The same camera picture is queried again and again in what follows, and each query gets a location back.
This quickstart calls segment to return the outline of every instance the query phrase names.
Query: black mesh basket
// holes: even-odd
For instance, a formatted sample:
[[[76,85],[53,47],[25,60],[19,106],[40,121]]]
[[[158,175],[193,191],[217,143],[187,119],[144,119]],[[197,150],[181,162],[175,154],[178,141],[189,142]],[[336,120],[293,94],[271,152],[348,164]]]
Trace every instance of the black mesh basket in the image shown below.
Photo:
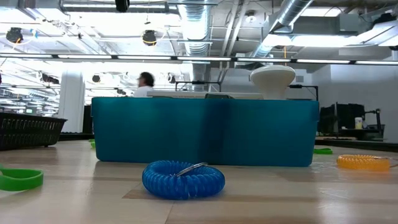
[[[57,143],[65,119],[0,113],[0,151]]]

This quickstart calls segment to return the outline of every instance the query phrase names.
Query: person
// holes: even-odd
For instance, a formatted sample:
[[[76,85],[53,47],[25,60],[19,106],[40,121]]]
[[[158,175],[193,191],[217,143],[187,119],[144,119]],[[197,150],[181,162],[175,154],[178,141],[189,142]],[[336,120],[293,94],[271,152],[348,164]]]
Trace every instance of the person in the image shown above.
[[[148,91],[153,91],[155,79],[149,72],[142,72],[138,78],[138,89],[134,92],[135,98],[145,98]]]

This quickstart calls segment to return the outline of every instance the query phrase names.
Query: blue coiled wrist keychain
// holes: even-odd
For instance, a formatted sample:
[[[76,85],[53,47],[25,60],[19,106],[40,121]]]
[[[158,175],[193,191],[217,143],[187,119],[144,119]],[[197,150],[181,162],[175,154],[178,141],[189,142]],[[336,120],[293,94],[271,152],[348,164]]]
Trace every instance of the blue coiled wrist keychain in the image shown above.
[[[186,200],[216,195],[225,185],[225,177],[218,169],[202,162],[157,161],[142,173],[142,183],[152,194],[172,200]]]

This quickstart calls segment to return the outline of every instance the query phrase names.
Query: teal storage box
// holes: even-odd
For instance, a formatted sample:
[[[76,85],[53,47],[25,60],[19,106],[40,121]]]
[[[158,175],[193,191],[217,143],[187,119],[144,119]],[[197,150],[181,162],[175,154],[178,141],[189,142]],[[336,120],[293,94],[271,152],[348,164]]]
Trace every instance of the teal storage box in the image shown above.
[[[317,101],[93,98],[97,158],[309,166]]]

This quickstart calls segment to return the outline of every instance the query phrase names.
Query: orange coiled keychain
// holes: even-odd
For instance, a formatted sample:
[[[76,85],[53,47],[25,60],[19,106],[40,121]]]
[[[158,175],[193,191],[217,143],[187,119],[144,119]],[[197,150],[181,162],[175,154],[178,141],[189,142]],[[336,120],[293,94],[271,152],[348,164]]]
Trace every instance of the orange coiled keychain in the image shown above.
[[[388,171],[391,158],[369,155],[341,155],[337,159],[337,166],[345,169]]]

